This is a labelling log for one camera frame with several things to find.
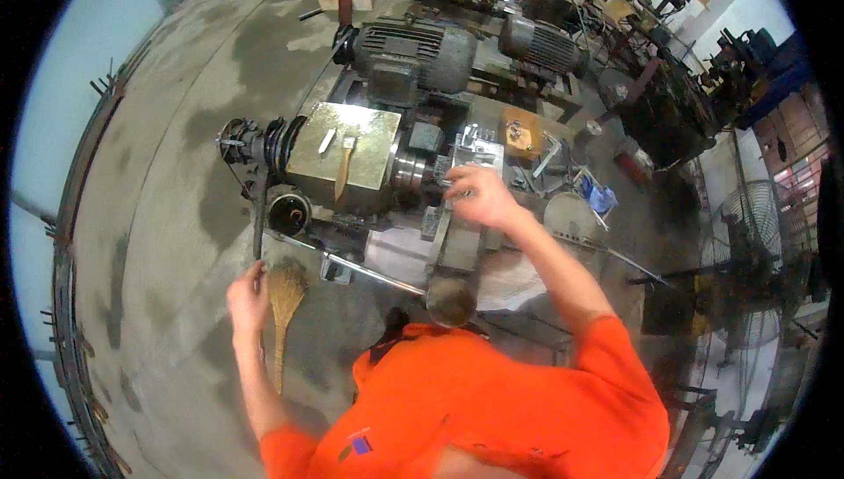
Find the orange t-shirt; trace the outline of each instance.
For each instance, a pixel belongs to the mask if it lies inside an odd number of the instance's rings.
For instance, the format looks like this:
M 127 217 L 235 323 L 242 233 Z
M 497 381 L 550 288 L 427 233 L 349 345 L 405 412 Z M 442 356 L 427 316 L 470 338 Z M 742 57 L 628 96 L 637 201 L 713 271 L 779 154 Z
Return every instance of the orange t-shirt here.
M 261 440 L 269 479 L 427 478 L 449 444 L 528 477 L 656 477 L 668 415 L 621 321 L 578 340 L 574 368 L 519 363 L 466 330 L 410 324 L 319 443 L 288 425 Z

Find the person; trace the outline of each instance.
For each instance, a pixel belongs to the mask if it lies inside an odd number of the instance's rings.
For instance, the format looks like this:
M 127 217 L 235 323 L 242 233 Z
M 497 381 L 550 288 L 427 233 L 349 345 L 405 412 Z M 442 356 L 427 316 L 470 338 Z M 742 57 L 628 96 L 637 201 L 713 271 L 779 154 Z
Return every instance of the person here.
M 518 363 L 470 331 L 408 324 L 357 359 L 356 400 L 316 441 L 290 423 L 260 354 L 269 298 L 257 262 L 227 299 L 268 477 L 655 477 L 668 415 L 600 286 L 495 172 L 446 177 L 454 212 L 505 232 L 536 268 L 574 334 L 572 367 Z

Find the logo on shirt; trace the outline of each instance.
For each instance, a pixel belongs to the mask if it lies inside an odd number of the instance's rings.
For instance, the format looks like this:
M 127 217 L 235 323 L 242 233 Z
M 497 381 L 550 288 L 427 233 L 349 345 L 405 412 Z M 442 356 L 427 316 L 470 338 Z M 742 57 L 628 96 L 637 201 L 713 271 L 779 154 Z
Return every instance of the logo on shirt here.
M 358 455 L 367 454 L 372 451 L 372 444 L 370 444 L 365 436 L 355 437 L 351 444 L 340 451 L 340 454 L 337 456 L 337 462 L 343 462 L 352 453 L 352 450 Z

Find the wooden handle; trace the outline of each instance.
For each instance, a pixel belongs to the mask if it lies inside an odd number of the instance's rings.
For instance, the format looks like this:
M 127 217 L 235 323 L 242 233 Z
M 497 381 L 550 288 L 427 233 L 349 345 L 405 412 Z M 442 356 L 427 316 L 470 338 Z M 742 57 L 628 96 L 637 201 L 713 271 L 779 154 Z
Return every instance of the wooden handle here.
M 343 162 L 340 163 L 340 169 L 337 171 L 337 180 L 334 181 L 334 202 L 340 200 L 340 197 L 343 195 L 346 180 L 349 179 L 349 160 L 351 157 L 352 149 L 347 147 L 343 153 Z

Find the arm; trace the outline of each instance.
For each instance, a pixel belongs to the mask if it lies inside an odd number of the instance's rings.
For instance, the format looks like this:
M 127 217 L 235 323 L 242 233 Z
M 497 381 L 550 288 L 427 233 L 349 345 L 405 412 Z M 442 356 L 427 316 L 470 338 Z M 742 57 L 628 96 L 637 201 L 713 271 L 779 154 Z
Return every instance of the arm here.
M 249 424 L 259 441 L 289 421 L 284 403 L 267 375 L 261 353 L 262 330 L 270 307 L 263 267 L 263 261 L 256 261 L 226 292 L 240 387 L 247 404 Z
M 604 291 L 576 259 L 563 250 L 533 214 L 520 207 L 489 168 L 461 166 L 448 170 L 453 185 L 444 195 L 454 199 L 460 217 L 499 229 L 527 254 L 554 305 L 575 335 L 597 316 L 614 315 Z M 460 196 L 471 191 L 471 196 Z

